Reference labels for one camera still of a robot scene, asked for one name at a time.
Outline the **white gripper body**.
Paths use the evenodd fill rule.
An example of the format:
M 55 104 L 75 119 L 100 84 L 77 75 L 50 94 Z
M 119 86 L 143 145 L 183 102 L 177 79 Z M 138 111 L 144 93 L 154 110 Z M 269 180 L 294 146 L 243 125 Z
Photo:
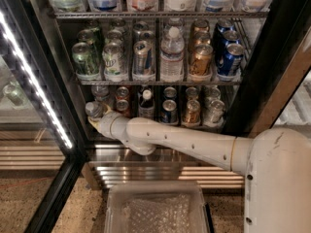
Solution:
M 117 112 L 109 112 L 98 121 L 97 131 L 107 138 L 120 139 L 123 130 L 123 116 Z

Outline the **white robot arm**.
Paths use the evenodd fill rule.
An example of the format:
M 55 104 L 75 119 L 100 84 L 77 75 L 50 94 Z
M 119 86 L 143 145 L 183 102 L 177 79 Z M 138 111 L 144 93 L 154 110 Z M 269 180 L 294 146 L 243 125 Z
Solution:
M 107 105 L 88 114 L 103 136 L 141 155 L 163 146 L 245 177 L 244 233 L 311 232 L 311 142 L 289 128 L 243 138 L 128 118 Z

